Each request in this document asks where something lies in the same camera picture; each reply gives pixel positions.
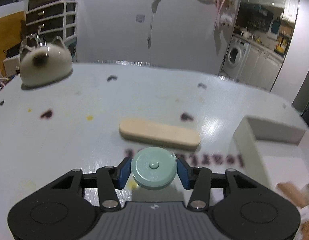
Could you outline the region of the wall light switch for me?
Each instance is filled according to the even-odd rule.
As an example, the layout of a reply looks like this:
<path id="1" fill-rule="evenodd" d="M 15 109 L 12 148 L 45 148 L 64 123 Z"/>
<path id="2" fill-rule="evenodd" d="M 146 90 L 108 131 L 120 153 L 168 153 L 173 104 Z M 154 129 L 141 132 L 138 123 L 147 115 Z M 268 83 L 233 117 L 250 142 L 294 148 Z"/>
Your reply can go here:
<path id="1" fill-rule="evenodd" d="M 139 22 L 139 23 L 144 22 L 145 21 L 145 15 L 141 15 L 141 14 L 137 15 L 136 21 Z"/>

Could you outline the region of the brown wooden wedge block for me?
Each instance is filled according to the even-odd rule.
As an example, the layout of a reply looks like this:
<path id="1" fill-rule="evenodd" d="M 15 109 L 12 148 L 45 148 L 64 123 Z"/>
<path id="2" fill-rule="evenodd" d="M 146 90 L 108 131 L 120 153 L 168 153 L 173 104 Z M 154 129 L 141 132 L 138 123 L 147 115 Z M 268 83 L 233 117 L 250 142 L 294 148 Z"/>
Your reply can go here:
<path id="1" fill-rule="evenodd" d="M 309 200 L 292 182 L 278 183 L 276 188 L 291 200 L 295 206 L 300 208 L 309 206 Z"/>

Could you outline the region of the white shallow tray box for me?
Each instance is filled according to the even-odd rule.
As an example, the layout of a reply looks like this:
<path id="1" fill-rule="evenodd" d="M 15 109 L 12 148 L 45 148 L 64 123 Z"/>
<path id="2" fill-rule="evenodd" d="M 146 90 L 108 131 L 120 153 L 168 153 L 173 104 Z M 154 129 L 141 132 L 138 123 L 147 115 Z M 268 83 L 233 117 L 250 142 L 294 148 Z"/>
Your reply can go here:
<path id="1" fill-rule="evenodd" d="M 309 131 L 269 119 L 245 116 L 233 139 L 247 175 L 283 194 L 279 183 L 309 184 Z"/>

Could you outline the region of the white drawer shelf unit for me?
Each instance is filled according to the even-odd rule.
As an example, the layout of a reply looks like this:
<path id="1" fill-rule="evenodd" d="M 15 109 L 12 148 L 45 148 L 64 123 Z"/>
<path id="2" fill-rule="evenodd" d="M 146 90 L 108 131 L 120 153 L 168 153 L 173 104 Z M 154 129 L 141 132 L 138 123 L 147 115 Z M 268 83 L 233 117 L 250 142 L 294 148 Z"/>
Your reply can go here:
<path id="1" fill-rule="evenodd" d="M 50 43 L 56 36 L 62 38 L 77 61 L 77 2 L 60 0 L 29 10 L 25 14 L 26 41 L 30 47 L 36 45 L 31 35 L 37 34 L 41 41 Z"/>

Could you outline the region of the long beige wooden block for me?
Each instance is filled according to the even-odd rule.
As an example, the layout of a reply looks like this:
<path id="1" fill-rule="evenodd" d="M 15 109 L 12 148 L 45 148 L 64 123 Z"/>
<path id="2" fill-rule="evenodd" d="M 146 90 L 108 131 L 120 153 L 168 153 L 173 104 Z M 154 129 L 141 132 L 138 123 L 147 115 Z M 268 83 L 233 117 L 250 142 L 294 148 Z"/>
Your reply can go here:
<path id="1" fill-rule="evenodd" d="M 199 133 L 193 129 L 138 118 L 121 120 L 119 132 L 127 140 L 170 148 L 195 150 L 201 143 Z"/>

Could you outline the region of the white cat-shaped ceramic pot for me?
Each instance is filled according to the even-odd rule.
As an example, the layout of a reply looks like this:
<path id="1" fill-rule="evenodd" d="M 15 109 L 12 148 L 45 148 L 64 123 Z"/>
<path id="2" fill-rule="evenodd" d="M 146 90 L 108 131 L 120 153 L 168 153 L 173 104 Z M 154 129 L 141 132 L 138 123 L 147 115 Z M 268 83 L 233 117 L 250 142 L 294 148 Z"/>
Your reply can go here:
<path id="1" fill-rule="evenodd" d="M 68 77 L 73 72 L 70 50 L 59 36 L 45 45 L 20 46 L 20 78 L 26 88 L 43 87 Z"/>

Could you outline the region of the green round disc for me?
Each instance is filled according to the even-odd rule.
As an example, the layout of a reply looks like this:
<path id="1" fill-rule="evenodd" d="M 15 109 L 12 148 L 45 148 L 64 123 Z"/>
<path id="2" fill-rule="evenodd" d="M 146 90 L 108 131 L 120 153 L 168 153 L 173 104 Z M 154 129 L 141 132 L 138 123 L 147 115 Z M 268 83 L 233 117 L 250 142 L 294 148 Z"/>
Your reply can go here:
<path id="1" fill-rule="evenodd" d="M 177 174 L 176 155 L 160 147 L 144 148 L 133 157 L 131 173 L 140 187 L 163 189 L 173 182 Z"/>

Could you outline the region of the white washing machine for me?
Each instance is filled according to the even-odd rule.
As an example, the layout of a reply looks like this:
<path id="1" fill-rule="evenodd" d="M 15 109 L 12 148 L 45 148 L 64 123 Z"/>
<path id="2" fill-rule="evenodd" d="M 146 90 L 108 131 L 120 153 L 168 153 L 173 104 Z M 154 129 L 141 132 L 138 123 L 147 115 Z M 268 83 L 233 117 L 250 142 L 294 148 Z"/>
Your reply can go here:
<path id="1" fill-rule="evenodd" d="M 250 51 L 250 43 L 233 36 L 222 65 L 222 72 L 232 80 L 239 81 Z"/>

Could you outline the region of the white kitchen cabinets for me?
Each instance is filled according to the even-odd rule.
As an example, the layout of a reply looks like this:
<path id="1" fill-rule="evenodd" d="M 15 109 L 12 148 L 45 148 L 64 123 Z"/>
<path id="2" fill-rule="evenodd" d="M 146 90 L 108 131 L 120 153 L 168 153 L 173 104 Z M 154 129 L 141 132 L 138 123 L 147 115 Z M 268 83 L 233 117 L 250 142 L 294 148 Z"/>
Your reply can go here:
<path id="1" fill-rule="evenodd" d="M 239 77 L 240 83 L 271 91 L 280 72 L 283 59 L 260 46 L 250 45 Z"/>

